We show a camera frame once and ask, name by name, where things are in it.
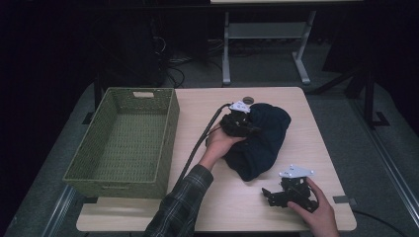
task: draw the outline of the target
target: wicker basket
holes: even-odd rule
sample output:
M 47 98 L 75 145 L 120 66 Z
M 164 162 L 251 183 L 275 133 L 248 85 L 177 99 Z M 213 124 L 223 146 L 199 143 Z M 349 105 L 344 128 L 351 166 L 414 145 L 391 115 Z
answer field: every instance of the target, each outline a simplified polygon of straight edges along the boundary
M 86 197 L 163 198 L 178 117 L 174 89 L 109 88 L 64 182 Z

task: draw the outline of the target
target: white bracket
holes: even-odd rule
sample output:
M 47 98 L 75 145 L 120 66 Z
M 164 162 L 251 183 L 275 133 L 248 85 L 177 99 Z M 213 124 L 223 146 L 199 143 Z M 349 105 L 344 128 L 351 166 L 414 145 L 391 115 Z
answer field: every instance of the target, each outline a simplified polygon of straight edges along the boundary
M 250 109 L 242 101 L 238 101 L 236 103 L 233 103 L 229 108 L 232 111 L 239 111 L 239 112 L 244 112 L 244 113 L 250 113 Z
M 301 178 L 306 176 L 313 176 L 314 171 L 313 170 L 307 170 L 304 168 L 300 168 L 295 165 L 290 165 L 290 167 L 284 171 L 280 172 L 280 176 L 284 178 Z

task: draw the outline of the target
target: metal frame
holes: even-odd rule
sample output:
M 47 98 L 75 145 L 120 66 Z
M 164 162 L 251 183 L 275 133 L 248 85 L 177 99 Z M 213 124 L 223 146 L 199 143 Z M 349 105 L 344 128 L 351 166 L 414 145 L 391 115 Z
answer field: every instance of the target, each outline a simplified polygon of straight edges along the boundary
M 75 190 L 68 185 L 65 185 L 61 196 L 56 201 L 53 213 L 49 218 L 48 224 L 42 232 L 42 237 L 53 237 L 58 232 L 62 221 L 64 220 L 65 213 L 74 198 Z
M 316 11 L 311 11 L 306 22 L 302 23 L 230 23 L 229 13 L 225 12 L 224 53 L 222 55 L 222 84 L 230 85 L 230 63 L 228 60 L 229 39 L 301 39 L 298 51 L 293 52 L 293 61 L 301 82 L 310 84 L 310 79 L 302 63 L 302 55 L 307 45 Z
M 363 126 L 364 131 L 369 136 L 371 142 L 376 147 L 376 150 L 379 154 L 380 161 L 383 168 L 387 172 L 389 178 L 391 179 L 395 189 L 397 190 L 400 198 L 402 199 L 404 205 L 406 206 L 407 211 L 413 218 L 416 226 L 419 228 L 419 200 L 415 194 L 410 189 L 409 185 L 404 180 L 399 169 L 393 162 L 393 158 L 385 149 L 384 144 L 382 143 L 381 138 L 378 133 L 371 128 L 371 124 L 368 121 L 365 121 L 365 116 L 363 116 L 363 109 L 361 106 L 354 100 L 350 100 L 350 105 L 356 116 L 358 117 L 361 125 Z

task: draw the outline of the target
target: dark blue fabric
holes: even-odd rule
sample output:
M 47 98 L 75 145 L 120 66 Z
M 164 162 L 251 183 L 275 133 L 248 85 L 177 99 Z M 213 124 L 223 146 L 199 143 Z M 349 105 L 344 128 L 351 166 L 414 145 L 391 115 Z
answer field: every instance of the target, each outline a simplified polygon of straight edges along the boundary
M 235 143 L 224 156 L 228 166 L 246 182 L 271 169 L 291 123 L 286 111 L 269 104 L 254 104 L 250 110 L 249 120 L 261 131 Z

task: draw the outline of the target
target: black mechanical part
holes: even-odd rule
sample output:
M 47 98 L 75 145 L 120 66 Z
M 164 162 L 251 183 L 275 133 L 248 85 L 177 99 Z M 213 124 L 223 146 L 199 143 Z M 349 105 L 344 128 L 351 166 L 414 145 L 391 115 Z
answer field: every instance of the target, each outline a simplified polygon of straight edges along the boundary
M 222 130 L 229 136 L 246 137 L 260 131 L 259 127 L 253 126 L 244 112 L 231 111 L 225 115 L 219 123 Z
M 262 188 L 262 193 L 267 198 L 269 206 L 288 207 L 287 202 L 293 201 L 309 212 L 314 212 L 318 208 L 316 200 L 309 199 L 310 187 L 305 177 L 301 178 L 282 178 L 281 186 L 284 191 L 271 193 Z

